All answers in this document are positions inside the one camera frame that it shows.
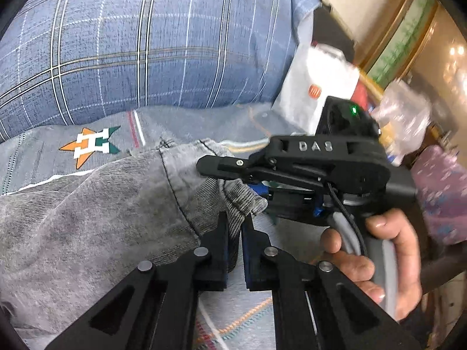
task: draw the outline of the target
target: handle grip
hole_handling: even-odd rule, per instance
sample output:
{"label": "handle grip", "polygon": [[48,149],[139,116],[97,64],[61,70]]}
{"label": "handle grip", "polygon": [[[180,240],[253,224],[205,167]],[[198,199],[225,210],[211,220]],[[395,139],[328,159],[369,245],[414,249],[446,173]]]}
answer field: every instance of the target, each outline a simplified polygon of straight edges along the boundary
{"label": "handle grip", "polygon": [[[329,226],[339,232],[342,238],[342,250],[348,254],[361,255],[358,238],[344,215],[334,212],[327,221]],[[373,237],[364,224],[359,225],[359,228],[367,246],[368,257],[374,263],[374,275],[371,280],[381,286],[386,293],[379,305],[394,318],[398,297],[398,263],[394,244],[392,241]]]}

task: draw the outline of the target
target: human hand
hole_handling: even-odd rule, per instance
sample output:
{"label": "human hand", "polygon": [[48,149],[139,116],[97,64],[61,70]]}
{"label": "human hand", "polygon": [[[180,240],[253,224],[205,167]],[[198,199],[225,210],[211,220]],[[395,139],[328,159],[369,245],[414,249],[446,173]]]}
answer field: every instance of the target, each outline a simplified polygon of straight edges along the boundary
{"label": "human hand", "polygon": [[[390,239],[394,243],[398,260],[398,301],[395,319],[405,318],[419,303],[422,297],[420,284],[420,249],[414,228],[401,210],[391,209],[381,216],[366,220],[368,231],[376,238]],[[331,228],[321,235],[321,246],[325,250],[324,259],[332,262],[379,304],[384,298],[382,287],[370,281],[374,274],[374,263],[364,257],[350,255],[342,251],[340,234]]]}

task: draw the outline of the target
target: silver rivet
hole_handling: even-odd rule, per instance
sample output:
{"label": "silver rivet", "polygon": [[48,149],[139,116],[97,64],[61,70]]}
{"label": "silver rivet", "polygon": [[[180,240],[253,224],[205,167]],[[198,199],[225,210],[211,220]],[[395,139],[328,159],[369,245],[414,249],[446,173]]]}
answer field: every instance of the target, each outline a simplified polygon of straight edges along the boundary
{"label": "silver rivet", "polygon": [[319,262],[319,269],[324,272],[329,272],[333,269],[332,263],[323,260],[322,262]]}
{"label": "silver rivet", "polygon": [[193,252],[197,257],[204,257],[209,254],[207,247],[197,247]]}
{"label": "silver rivet", "polygon": [[269,246],[264,249],[264,254],[268,257],[275,257],[277,254],[279,254],[279,250],[277,250],[276,247]]}
{"label": "silver rivet", "polygon": [[138,270],[141,272],[148,272],[152,268],[152,263],[148,260],[142,260],[138,263]]}

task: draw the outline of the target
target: pink fabric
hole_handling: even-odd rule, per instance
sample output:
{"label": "pink fabric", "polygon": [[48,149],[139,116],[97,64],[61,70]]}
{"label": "pink fabric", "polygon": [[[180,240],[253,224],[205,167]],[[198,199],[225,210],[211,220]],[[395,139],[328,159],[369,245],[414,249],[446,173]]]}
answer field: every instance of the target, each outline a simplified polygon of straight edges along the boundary
{"label": "pink fabric", "polygon": [[467,239],[467,170],[439,146],[429,146],[412,168],[429,234],[443,244]]}

